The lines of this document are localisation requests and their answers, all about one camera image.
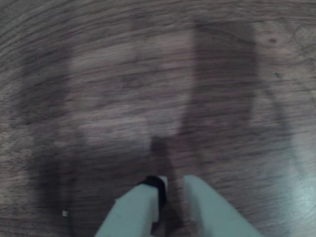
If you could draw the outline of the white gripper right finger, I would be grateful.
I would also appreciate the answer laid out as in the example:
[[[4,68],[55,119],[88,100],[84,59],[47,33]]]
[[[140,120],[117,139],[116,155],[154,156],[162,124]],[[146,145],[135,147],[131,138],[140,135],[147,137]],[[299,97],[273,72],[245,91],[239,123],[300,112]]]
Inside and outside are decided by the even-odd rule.
[[[200,237],[261,237],[222,195],[201,178],[185,175],[184,197]]]

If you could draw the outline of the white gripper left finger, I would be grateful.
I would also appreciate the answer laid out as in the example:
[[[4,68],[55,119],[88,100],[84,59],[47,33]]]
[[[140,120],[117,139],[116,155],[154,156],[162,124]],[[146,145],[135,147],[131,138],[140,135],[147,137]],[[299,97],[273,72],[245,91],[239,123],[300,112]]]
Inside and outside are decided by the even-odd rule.
[[[153,223],[159,221],[167,203],[168,180],[165,176],[147,176],[116,199],[96,232],[96,237],[150,237]]]

